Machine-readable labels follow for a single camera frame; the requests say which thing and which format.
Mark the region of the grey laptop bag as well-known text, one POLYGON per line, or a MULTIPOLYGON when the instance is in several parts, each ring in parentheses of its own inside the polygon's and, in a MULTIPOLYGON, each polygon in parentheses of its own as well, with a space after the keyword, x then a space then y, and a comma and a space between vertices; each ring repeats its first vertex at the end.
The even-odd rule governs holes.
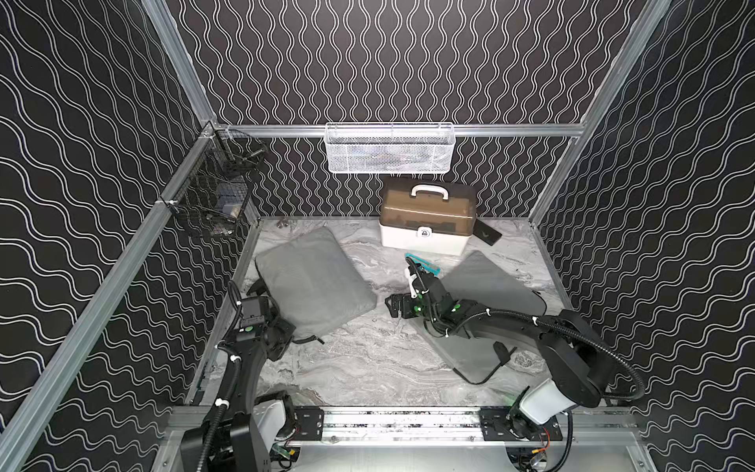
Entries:
POLYGON ((254 269, 283 320, 294 326, 296 344, 325 344, 378 304, 371 284, 325 226, 291 238, 262 237, 254 269))
POLYGON ((534 340, 512 328, 489 337, 490 322, 508 322, 502 311, 543 316, 546 301, 479 251, 473 252, 440 282, 459 305, 440 332, 414 318, 411 326, 456 375, 471 385, 487 383, 512 360, 514 352, 535 351, 534 340))

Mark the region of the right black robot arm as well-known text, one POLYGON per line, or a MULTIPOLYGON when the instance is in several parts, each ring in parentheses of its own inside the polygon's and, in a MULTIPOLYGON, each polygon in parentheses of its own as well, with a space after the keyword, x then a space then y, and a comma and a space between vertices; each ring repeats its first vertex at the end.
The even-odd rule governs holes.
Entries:
POLYGON ((575 407, 605 400, 635 401, 646 393, 640 374, 572 310, 556 315, 545 300, 480 252, 444 277, 406 260, 409 290, 385 298, 393 318, 415 320, 455 369, 474 360, 471 347, 489 347, 499 366, 513 354, 507 340, 534 348, 550 377, 516 397, 495 431, 535 440, 548 422, 575 407))

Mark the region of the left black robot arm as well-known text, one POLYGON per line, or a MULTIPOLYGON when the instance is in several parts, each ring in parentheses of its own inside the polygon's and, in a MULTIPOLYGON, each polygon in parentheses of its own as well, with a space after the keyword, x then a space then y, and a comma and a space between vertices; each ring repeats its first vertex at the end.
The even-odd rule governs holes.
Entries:
POLYGON ((180 457, 185 471, 269 471, 273 439, 265 440, 254 419, 257 387, 265 363, 288 349, 294 324, 284 320, 261 279, 242 296, 231 281, 233 318, 216 349, 227 355, 223 378, 201 424, 184 434, 180 457))

